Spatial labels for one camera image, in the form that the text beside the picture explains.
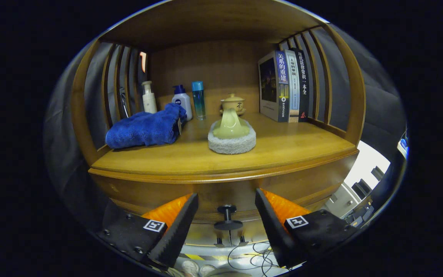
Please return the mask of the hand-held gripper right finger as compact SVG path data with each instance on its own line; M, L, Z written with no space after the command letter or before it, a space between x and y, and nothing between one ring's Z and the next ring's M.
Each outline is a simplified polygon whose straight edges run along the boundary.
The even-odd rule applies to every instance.
M325 209L309 212L264 189L256 189L255 205L280 267L315 262L358 234L357 228Z

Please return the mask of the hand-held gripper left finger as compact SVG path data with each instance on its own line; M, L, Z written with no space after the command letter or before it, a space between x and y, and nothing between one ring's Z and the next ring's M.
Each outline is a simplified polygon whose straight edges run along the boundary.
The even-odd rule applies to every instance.
M95 232L104 244L143 265L174 267L198 210L198 194L174 200L178 206L170 219L151 219L113 205L105 211L102 228Z

